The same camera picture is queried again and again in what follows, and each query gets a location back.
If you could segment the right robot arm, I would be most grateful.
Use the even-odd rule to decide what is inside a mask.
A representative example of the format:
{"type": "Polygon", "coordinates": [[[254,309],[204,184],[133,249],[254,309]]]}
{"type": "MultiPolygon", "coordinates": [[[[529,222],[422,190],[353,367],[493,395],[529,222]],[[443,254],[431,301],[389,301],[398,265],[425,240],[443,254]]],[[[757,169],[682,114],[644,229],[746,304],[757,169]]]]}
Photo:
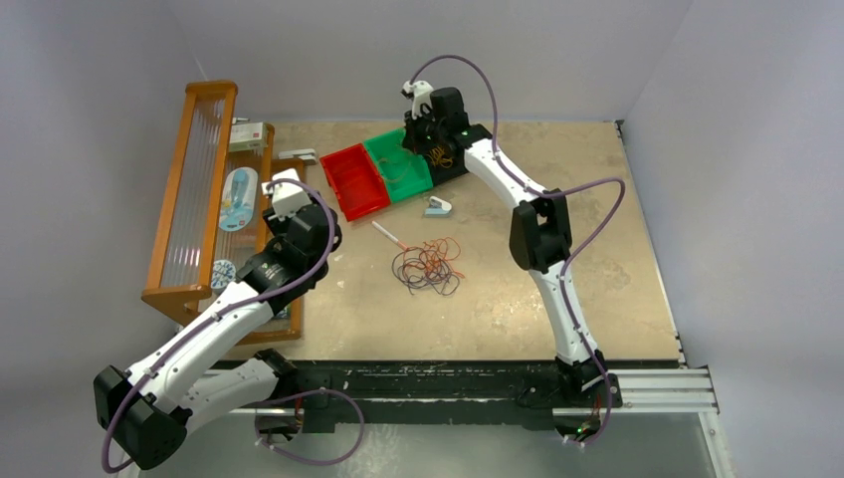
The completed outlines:
{"type": "Polygon", "coordinates": [[[558,390],[570,404],[585,403],[604,380],[605,362],[582,317],[569,269],[572,233],[566,199],[560,190],[530,179],[500,151],[489,130],[470,122],[458,89],[416,81],[405,83],[402,94],[411,103],[404,115],[404,147],[434,167],[450,160],[453,172],[477,176],[511,208],[510,253],[543,300],[553,332],[558,390]]]}

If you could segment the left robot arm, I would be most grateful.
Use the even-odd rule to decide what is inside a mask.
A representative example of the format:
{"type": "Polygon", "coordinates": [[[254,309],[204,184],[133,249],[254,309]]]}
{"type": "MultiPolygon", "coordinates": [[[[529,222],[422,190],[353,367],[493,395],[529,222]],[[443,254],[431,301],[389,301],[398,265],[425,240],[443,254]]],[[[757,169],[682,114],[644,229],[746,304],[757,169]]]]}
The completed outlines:
{"type": "Polygon", "coordinates": [[[253,330],[312,290],[341,243],[335,212],[320,198],[264,214],[273,237],[248,259],[214,303],[155,352],[127,369],[106,366],[93,381],[105,431],[101,468],[154,468],[187,436],[241,405],[283,407],[296,397],[294,371],[275,352],[259,352],[207,382],[203,373],[253,330]]]}

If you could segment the black plastic bin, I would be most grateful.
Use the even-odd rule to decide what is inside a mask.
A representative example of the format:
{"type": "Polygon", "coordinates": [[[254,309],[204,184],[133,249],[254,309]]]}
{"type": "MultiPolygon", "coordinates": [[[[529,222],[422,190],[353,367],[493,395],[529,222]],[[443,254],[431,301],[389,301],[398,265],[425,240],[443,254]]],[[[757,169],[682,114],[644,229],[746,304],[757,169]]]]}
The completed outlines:
{"type": "Polygon", "coordinates": [[[455,153],[443,146],[436,146],[426,152],[423,157],[434,186],[468,173],[463,153],[455,153]]]}

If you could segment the green plastic bin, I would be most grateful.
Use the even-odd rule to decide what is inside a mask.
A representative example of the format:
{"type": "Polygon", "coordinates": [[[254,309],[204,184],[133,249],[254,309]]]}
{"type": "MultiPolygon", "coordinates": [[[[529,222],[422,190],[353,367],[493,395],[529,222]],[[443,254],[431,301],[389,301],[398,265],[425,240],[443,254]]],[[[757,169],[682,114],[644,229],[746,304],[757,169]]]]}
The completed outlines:
{"type": "Polygon", "coordinates": [[[392,203],[433,188],[425,159],[405,149],[402,146],[404,138],[405,130],[398,128],[363,142],[392,203]]]}

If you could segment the red plastic bin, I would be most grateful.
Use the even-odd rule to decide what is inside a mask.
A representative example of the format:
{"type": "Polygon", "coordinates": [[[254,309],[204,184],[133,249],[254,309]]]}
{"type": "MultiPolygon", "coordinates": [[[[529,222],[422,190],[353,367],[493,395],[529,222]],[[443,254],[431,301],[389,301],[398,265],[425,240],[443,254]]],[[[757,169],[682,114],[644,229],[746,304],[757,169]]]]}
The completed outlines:
{"type": "Polygon", "coordinates": [[[325,155],[320,164],[348,222],[390,205],[384,181],[362,143],[325,155]]]}

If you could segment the white stapler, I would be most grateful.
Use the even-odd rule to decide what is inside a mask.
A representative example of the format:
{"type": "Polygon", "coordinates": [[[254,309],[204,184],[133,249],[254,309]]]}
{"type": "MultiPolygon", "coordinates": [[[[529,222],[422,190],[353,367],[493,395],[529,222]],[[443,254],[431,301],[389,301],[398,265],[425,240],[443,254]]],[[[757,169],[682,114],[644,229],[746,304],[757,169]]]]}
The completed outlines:
{"type": "Polygon", "coordinates": [[[449,217],[453,212],[453,205],[437,196],[429,196],[428,204],[424,210],[426,218],[444,218],[449,217]]]}

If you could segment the blue packaged item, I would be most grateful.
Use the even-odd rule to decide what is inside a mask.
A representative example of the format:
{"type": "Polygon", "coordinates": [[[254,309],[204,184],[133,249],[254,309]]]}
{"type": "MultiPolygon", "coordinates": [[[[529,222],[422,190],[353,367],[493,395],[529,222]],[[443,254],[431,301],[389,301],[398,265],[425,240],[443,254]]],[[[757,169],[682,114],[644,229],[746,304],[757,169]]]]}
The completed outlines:
{"type": "Polygon", "coordinates": [[[252,222],[257,185],[258,172],[251,167],[238,167],[227,175],[218,219],[222,231],[237,232],[252,222]]]}

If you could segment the silver marker pink cap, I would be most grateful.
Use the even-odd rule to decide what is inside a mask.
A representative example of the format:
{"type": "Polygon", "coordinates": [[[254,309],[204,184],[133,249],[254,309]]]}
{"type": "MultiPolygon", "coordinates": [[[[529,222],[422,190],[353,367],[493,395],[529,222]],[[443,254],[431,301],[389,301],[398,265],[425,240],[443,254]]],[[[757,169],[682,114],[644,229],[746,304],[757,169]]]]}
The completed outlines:
{"type": "Polygon", "coordinates": [[[396,246],[397,246],[398,248],[400,248],[402,251],[406,251],[406,250],[408,249],[408,246],[407,246],[407,245],[406,245],[403,241],[401,241],[401,240],[400,240],[397,236],[395,236],[393,233],[391,233],[390,231],[388,231],[388,230],[387,230],[384,226],[382,226],[381,224],[379,224],[377,221],[372,221],[372,222],[371,222],[371,225],[372,225],[372,226],[373,226],[373,227],[374,227],[374,228],[375,228],[375,229],[376,229],[376,230],[377,230],[380,234],[382,234],[382,235],[383,235],[386,239],[388,239],[391,243],[393,243],[394,245],[396,245],[396,246]]]}

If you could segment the round blue patterned object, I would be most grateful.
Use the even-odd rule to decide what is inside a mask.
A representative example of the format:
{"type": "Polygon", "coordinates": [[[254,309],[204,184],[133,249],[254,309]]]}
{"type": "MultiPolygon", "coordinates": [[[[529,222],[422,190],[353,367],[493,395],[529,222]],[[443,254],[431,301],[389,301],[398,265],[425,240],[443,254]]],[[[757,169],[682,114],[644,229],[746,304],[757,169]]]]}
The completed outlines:
{"type": "Polygon", "coordinates": [[[228,259],[215,260],[212,267],[210,288],[216,294],[221,293],[235,280],[237,267],[228,259]]]}

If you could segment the small white red box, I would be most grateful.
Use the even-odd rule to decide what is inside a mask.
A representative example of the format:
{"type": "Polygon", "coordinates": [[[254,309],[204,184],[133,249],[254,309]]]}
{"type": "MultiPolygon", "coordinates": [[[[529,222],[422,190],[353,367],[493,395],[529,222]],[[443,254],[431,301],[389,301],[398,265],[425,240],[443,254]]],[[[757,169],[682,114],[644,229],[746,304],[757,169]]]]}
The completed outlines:
{"type": "Polygon", "coordinates": [[[263,151],[268,145],[269,126],[263,122],[237,122],[231,125],[229,152],[263,151]]]}

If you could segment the wooden rack frame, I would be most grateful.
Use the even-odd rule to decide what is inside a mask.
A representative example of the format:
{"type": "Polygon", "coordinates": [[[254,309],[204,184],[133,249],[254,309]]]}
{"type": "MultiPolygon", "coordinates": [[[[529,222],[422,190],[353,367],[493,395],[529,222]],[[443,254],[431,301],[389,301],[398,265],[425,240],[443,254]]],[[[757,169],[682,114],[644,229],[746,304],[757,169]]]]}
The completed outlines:
{"type": "Polygon", "coordinates": [[[241,266],[271,238],[261,217],[269,200],[253,198],[255,212],[239,231],[219,226],[219,213],[234,170],[249,167],[260,182],[288,169],[305,179],[300,159],[276,160],[275,131],[267,144],[247,151],[229,149],[238,94],[230,80],[190,83],[185,88],[180,126],[169,169],[145,288],[144,303],[180,326],[188,325],[213,301],[213,266],[229,260],[241,266]]]}

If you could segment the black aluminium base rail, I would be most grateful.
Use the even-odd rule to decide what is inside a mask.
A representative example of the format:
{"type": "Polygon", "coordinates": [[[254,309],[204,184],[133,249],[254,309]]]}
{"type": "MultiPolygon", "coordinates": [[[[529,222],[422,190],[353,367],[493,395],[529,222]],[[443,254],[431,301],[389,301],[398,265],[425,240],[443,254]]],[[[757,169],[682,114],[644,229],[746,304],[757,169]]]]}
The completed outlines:
{"type": "Polygon", "coordinates": [[[626,414],[714,412],[718,401],[705,368],[670,360],[612,360],[608,384],[567,391],[552,360],[305,360],[284,394],[334,389],[294,400],[308,433],[368,424],[515,425],[569,440],[594,436],[626,414]]]}

